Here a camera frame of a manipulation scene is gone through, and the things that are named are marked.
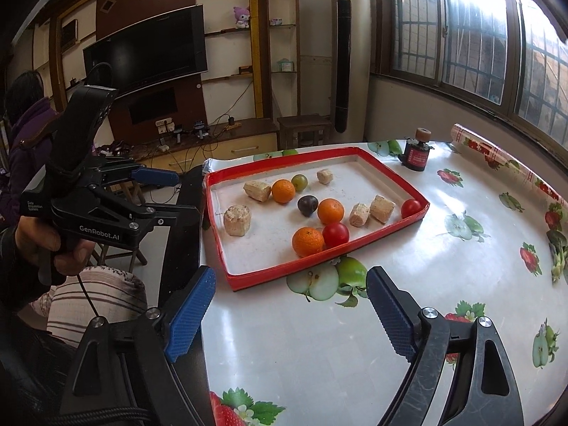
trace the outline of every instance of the black hair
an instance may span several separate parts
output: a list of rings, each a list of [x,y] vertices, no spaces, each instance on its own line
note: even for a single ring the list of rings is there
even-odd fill
[[[6,91],[4,106],[12,126],[24,112],[43,98],[42,77],[36,70],[27,70],[16,78]]]

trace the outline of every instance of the red tomato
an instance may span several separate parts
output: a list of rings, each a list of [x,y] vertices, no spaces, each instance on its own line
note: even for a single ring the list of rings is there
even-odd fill
[[[415,199],[408,199],[402,204],[400,208],[400,215],[402,216],[402,219],[404,219],[405,217],[412,216],[419,211],[422,211],[422,205],[420,202]]]
[[[328,248],[346,244],[349,241],[349,230],[345,224],[331,223],[323,228],[323,240]]]

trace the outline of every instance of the purple jacket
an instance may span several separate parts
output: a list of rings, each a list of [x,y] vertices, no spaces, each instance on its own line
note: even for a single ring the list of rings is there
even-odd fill
[[[8,171],[10,182],[2,187],[0,193],[0,214],[12,226],[20,219],[20,194],[35,174],[47,162],[51,152],[51,139],[45,138],[33,149],[22,149],[19,142],[34,136],[42,127],[56,115],[49,99],[43,98],[24,112],[12,128],[9,144]]]

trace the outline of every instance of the stuffed toy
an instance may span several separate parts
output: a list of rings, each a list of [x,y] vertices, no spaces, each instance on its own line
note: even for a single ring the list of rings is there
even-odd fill
[[[237,28],[238,29],[248,29],[249,26],[249,19],[251,18],[251,12],[245,8],[239,8],[238,6],[234,6],[233,10],[235,11],[235,19],[237,20]]]

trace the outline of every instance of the black tv screen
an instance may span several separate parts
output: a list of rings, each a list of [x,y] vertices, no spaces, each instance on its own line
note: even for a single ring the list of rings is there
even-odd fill
[[[99,62],[113,68],[119,95],[207,71],[203,6],[154,16],[125,27],[83,50],[88,73]]]

